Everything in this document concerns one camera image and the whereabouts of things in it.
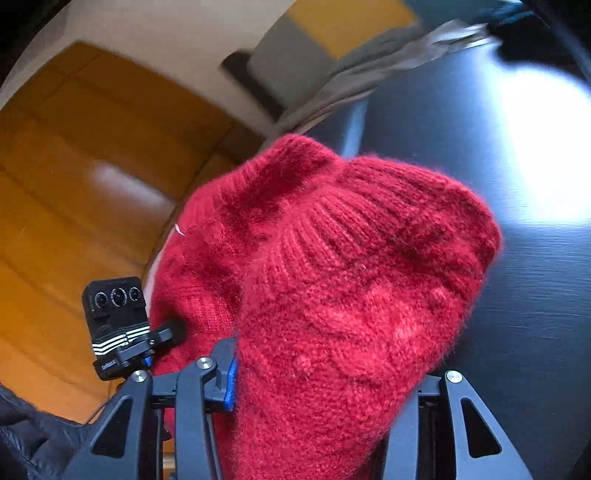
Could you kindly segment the colour block sofa cushion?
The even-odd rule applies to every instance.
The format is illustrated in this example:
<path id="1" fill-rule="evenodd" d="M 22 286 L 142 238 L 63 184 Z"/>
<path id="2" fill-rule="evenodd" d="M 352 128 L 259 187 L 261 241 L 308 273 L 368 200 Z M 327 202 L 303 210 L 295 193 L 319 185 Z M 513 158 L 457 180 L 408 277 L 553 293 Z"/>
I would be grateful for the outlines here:
<path id="1" fill-rule="evenodd" d="M 297 1 L 255 47 L 221 62 L 263 112 L 277 120 L 308 100 L 339 62 L 384 33 L 428 32 L 449 20 L 466 23 L 491 1 Z"/>

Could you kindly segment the grey hoodie garment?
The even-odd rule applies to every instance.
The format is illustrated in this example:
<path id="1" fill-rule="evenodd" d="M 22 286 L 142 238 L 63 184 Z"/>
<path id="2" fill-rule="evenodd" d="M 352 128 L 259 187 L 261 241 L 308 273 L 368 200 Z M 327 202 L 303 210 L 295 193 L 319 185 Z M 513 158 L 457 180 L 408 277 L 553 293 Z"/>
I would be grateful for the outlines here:
<path id="1" fill-rule="evenodd" d="M 328 79 L 303 104 L 284 113 L 274 130 L 279 134 L 307 131 L 339 106 L 368 96 L 392 75 L 492 40 L 486 25 L 469 25 L 458 19 L 431 31 L 420 23 L 392 28 L 340 59 Z"/>

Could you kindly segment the red knit sweater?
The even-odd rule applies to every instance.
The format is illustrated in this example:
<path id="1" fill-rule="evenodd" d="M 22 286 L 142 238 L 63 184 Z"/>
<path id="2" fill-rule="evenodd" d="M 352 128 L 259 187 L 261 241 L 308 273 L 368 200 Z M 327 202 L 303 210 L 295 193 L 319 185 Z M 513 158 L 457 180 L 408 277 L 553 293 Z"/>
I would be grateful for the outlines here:
<path id="1" fill-rule="evenodd" d="M 235 338 L 228 479 L 363 479 L 410 392 L 455 343 L 502 244 L 460 182 L 287 135 L 195 191 L 161 252 L 157 374 Z"/>

